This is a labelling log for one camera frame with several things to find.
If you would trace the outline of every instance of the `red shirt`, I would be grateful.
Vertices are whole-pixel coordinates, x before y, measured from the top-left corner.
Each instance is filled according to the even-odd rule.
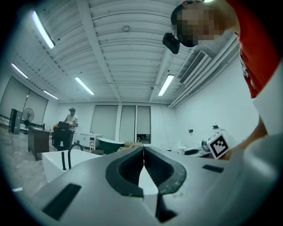
[[[227,0],[240,24],[240,56],[244,78],[255,98],[275,72],[281,56],[255,14],[239,0]]]

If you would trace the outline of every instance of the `black office chair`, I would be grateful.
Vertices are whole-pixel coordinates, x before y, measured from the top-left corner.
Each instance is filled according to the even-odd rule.
[[[65,122],[59,122],[58,127],[54,128],[52,134],[52,145],[57,149],[57,151],[68,150],[72,145],[71,138],[73,137],[73,131],[69,130],[70,125]]]

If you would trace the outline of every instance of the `standing fan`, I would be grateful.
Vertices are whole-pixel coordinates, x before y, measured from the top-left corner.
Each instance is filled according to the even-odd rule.
[[[25,124],[25,134],[27,134],[27,128],[28,126],[30,125],[30,122],[33,121],[34,119],[34,111],[33,109],[31,108],[26,108],[24,111],[23,111],[23,123]]]

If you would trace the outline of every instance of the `air conditioner vent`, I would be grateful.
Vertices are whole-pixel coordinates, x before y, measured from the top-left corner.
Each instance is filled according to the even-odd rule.
[[[181,78],[180,83],[182,84],[184,83],[184,81],[190,76],[190,74],[195,70],[195,68],[198,67],[200,61],[205,57],[205,55],[206,54],[204,52],[202,51],[199,52],[197,57],[194,59],[192,64],[189,66],[189,68],[187,69],[183,77]]]

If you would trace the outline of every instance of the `floor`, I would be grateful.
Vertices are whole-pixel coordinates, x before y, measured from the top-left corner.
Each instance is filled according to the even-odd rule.
[[[51,137],[49,149],[56,150]],[[27,135],[9,133],[8,127],[3,125],[0,125],[0,159],[11,188],[22,188],[21,193],[26,197],[31,198],[47,183],[42,160],[35,161],[34,155],[27,150]]]

